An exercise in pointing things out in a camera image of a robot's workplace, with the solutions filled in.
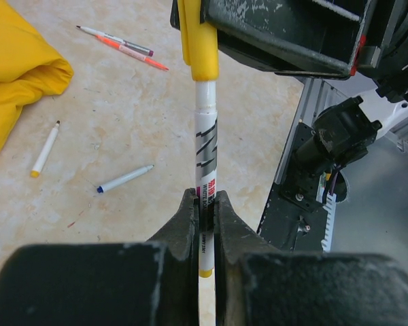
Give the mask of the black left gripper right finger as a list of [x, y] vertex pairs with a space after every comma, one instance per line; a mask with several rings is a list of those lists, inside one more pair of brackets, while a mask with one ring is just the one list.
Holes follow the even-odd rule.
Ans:
[[217, 325], [408, 325], [408, 274], [376, 254], [287, 253], [215, 201]]

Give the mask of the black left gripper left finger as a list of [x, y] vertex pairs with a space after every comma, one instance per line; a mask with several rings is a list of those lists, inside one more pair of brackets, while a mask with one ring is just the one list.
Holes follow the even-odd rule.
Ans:
[[145, 242], [31, 244], [0, 271], [0, 325], [198, 325], [198, 198]]

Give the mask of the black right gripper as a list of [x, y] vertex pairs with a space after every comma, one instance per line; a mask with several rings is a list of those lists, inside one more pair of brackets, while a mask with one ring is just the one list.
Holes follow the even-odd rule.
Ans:
[[[280, 75], [347, 79], [362, 62], [369, 30], [386, 1], [201, 1], [218, 54]], [[180, 31], [177, 1], [171, 26]]]

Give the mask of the yellow marker cap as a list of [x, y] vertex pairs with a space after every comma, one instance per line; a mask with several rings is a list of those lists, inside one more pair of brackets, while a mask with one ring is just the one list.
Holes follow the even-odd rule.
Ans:
[[184, 62], [195, 82], [215, 81], [219, 77], [217, 30], [201, 23], [201, 1], [177, 1]]

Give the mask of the white yellow whiteboard marker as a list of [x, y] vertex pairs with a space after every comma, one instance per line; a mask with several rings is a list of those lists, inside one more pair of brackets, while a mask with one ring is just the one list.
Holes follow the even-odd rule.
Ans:
[[216, 82], [195, 83], [194, 113], [195, 183], [199, 199], [199, 276], [209, 278], [214, 269], [214, 207], [217, 193], [218, 110]]

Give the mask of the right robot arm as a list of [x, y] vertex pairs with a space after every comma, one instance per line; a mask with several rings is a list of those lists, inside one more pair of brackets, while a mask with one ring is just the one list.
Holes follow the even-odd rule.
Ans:
[[[386, 103], [408, 103], [408, 1], [193, 1], [193, 20], [243, 65], [296, 77], [371, 79]], [[280, 194], [303, 210], [323, 206], [320, 177], [367, 154], [385, 128], [355, 96], [321, 113], [295, 145]]]

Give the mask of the white blue-end pen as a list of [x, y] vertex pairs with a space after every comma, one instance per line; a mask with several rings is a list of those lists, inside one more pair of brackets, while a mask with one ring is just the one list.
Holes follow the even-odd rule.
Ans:
[[141, 168], [138, 168], [132, 172], [129, 172], [125, 175], [122, 175], [120, 177], [117, 177], [111, 181], [108, 181], [100, 186], [98, 186], [97, 188], [97, 193], [98, 194], [103, 194], [111, 189], [114, 189], [115, 187], [118, 187], [126, 182], [129, 182], [133, 179], [136, 179], [144, 174], [146, 174], [147, 172], [151, 171], [154, 168], [154, 165], [147, 165], [147, 166], [143, 166]]

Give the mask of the thin white yellow-end pen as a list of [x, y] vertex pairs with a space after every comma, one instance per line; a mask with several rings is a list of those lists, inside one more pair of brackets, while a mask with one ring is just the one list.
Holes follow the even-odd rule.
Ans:
[[48, 156], [52, 150], [53, 144], [57, 138], [58, 132], [59, 132], [59, 127], [61, 125], [61, 121], [57, 120], [54, 127], [51, 129], [50, 134], [48, 135], [48, 138], [46, 139], [46, 142], [44, 143], [44, 146], [42, 147], [42, 150], [34, 163], [30, 177], [32, 178], [38, 178], [38, 176], [41, 174], [42, 169], [48, 159]]

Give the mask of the orange pink highlighter pen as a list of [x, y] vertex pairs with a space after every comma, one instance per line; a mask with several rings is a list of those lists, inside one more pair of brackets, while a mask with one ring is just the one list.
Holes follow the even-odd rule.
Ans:
[[165, 65], [160, 64], [159, 62], [156, 62], [155, 60], [151, 59], [150, 57], [144, 55], [144, 54], [140, 54], [137, 51], [134, 51], [120, 43], [116, 43], [115, 41], [108, 39], [106, 37], [102, 37], [100, 35], [97, 35], [97, 39], [99, 41], [101, 41], [102, 43], [108, 45], [111, 48], [116, 49], [117, 51], [120, 51], [136, 60], [139, 60], [141, 62], [144, 62], [152, 67], [155, 67], [157, 69], [160, 69], [162, 71], [168, 71], [169, 68], [166, 67]]

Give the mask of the white purple-end pen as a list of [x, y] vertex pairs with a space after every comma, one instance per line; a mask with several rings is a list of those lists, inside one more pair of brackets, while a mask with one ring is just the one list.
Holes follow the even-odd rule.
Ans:
[[103, 31], [98, 31], [98, 30], [95, 30], [95, 29], [92, 29], [92, 28], [89, 28], [89, 27], [86, 27], [86, 26], [76, 25], [75, 27], [78, 28], [79, 30], [84, 31], [85, 33], [88, 33], [88, 34], [93, 35], [93, 36], [106, 37], [106, 38], [108, 38], [108, 39], [110, 39], [112, 41], [115, 41], [116, 43], [122, 44], [122, 45], [124, 45], [124, 46], [126, 46], [126, 47], [128, 47], [128, 48], [130, 48], [132, 50], [135, 50], [135, 51], [137, 51], [137, 52], [139, 52], [141, 54], [144, 54], [146, 56], [153, 57], [153, 55], [154, 55], [153, 50], [151, 50], [149, 48], [146, 48], [146, 47], [143, 47], [141, 45], [138, 45], [136, 43], [127, 41], [127, 40], [122, 39], [120, 37], [116, 37], [116, 36], [113, 36], [111, 34], [105, 33]]

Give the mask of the yellow folded t-shirt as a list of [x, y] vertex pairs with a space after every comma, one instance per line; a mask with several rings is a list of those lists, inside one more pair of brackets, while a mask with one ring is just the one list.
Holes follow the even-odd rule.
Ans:
[[0, 1], [0, 152], [26, 105], [62, 94], [73, 69], [7, 1]]

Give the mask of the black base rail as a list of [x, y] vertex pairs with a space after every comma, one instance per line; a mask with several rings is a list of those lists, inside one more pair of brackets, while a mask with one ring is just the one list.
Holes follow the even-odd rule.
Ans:
[[298, 123], [286, 143], [257, 233], [281, 251], [330, 252], [336, 195], [323, 193], [335, 165], [322, 158], [313, 128]]

